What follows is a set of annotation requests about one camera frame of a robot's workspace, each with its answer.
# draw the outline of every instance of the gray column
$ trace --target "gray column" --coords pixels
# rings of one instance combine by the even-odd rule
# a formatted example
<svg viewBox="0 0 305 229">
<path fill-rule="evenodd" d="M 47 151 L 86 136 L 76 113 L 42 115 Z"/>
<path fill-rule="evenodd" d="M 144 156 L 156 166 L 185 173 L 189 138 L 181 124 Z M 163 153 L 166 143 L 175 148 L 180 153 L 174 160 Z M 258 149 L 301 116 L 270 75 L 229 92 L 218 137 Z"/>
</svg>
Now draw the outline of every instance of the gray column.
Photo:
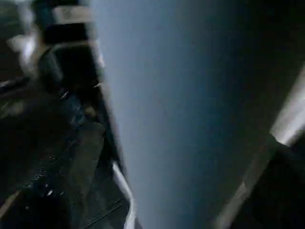
<svg viewBox="0 0 305 229">
<path fill-rule="evenodd" d="M 110 103 L 144 229 L 213 228 L 304 58 L 296 1 L 95 0 Z"/>
</svg>

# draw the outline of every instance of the dark surface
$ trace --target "dark surface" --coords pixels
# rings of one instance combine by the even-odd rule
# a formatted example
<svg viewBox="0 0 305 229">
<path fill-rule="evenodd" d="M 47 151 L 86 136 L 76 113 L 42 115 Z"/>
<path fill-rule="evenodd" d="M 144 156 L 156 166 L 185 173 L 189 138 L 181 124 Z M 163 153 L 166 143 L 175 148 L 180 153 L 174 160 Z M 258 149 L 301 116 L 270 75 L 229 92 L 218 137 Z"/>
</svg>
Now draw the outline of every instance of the dark surface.
<svg viewBox="0 0 305 229">
<path fill-rule="evenodd" d="M 296 157 L 303 152 L 277 152 L 231 229 L 305 228 L 305 161 Z"/>
</svg>

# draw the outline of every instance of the white object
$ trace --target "white object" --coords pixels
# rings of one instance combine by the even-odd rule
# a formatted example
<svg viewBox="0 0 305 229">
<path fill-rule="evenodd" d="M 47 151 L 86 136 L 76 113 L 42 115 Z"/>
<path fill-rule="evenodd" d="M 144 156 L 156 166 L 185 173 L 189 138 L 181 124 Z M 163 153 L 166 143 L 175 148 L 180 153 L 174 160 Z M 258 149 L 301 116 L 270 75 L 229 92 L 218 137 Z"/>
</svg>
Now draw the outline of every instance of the white object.
<svg viewBox="0 0 305 229">
<path fill-rule="evenodd" d="M 136 204 L 132 195 L 132 191 L 130 190 L 128 183 L 120 171 L 119 166 L 113 162 L 112 169 L 114 171 L 115 180 L 121 190 L 121 192 L 125 195 L 127 199 L 129 199 L 129 212 L 126 217 L 126 222 L 124 224 L 124 229 L 134 229 L 135 228 L 135 218 L 136 218 Z"/>
<path fill-rule="evenodd" d="M 57 24 L 86 23 L 92 21 L 91 10 L 86 6 L 58 6 L 53 9 Z"/>
</svg>

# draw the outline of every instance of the white strip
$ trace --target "white strip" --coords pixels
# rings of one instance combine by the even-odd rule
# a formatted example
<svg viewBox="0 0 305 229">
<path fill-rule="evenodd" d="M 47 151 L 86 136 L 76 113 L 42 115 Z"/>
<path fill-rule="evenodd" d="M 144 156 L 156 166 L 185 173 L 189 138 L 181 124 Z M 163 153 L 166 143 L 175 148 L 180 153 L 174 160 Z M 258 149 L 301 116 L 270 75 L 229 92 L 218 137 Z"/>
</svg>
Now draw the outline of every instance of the white strip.
<svg viewBox="0 0 305 229">
<path fill-rule="evenodd" d="M 132 191 L 130 190 L 127 181 L 120 171 L 119 166 L 116 164 L 116 162 L 112 163 L 112 169 L 115 174 L 116 182 L 122 191 L 122 193 L 125 195 L 127 199 L 129 199 L 129 212 L 126 217 L 126 222 L 124 224 L 124 229 L 134 229 L 135 228 L 135 218 L 136 218 L 136 204 L 132 195 Z"/>
<path fill-rule="evenodd" d="M 86 6 L 58 6 L 53 9 L 57 24 L 86 23 L 92 21 L 92 14 Z"/>
</svg>

